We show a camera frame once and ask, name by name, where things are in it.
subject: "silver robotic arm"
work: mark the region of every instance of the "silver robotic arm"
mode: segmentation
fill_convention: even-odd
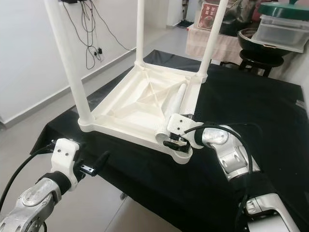
[[[221,126],[222,129],[234,132],[229,133],[217,128],[204,128],[185,131],[200,127],[201,122],[195,122],[189,117],[173,114],[167,126],[171,133],[169,139],[164,141],[164,145],[181,152],[189,153],[193,148],[201,149],[205,146],[211,147],[216,151],[218,161],[227,177],[228,181],[234,181],[239,177],[244,177],[250,172],[250,162],[247,151],[237,134],[228,126]],[[252,172],[257,173],[261,170],[252,158]],[[251,197],[245,203],[245,211],[251,218],[248,221],[250,232],[299,232],[297,225],[293,221],[289,212],[285,208],[279,195],[270,192],[268,194]]]
[[[97,174],[107,153],[90,168],[76,161],[79,150],[79,144],[74,141],[57,140],[51,172],[18,197],[15,208],[0,222],[0,232],[38,232],[64,193],[73,191],[85,174]]]

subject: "black cloth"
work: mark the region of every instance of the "black cloth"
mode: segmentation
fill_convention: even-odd
[[[156,50],[145,61],[194,72],[200,65],[199,61]],[[91,109],[127,72],[88,97]],[[306,111],[296,101],[303,101],[300,86],[210,65],[208,79],[200,89],[195,121],[260,125],[262,138],[254,126],[232,127],[249,144],[251,154],[301,231],[309,231],[299,218],[309,218],[309,127]],[[86,143],[83,157],[91,165],[109,150],[111,155],[99,175],[135,201],[183,232],[233,231],[238,202],[212,149],[194,150],[190,161],[180,165],[167,154],[96,131],[82,132],[77,119],[72,107],[49,122],[33,151],[52,139],[72,138]]]

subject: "green lid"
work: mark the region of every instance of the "green lid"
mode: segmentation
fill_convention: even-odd
[[[309,7],[279,2],[263,2],[258,12],[272,17],[309,21]]]

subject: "black stool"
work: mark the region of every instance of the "black stool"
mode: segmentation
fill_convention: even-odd
[[[242,50],[239,56],[242,58],[239,70],[244,70],[247,65],[250,65],[259,69],[264,69],[264,77],[268,77],[272,68],[279,67],[284,62],[283,58],[279,55],[257,53],[249,50]]]

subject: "tiled floor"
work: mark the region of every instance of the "tiled floor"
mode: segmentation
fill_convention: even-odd
[[[145,55],[153,49],[189,57],[185,54],[187,31],[174,28],[162,32],[161,38],[146,45]],[[131,55],[85,83],[87,94],[94,92],[106,81],[133,65]],[[8,130],[0,131],[0,192],[8,179],[24,161],[45,124],[74,105],[71,94],[54,101]],[[2,214],[15,204],[18,195],[32,186],[50,170],[51,155],[33,159],[20,173],[9,192]],[[179,232],[156,214],[134,202],[120,200],[121,191],[101,177],[87,177],[74,192],[66,193],[46,223],[49,232]]]

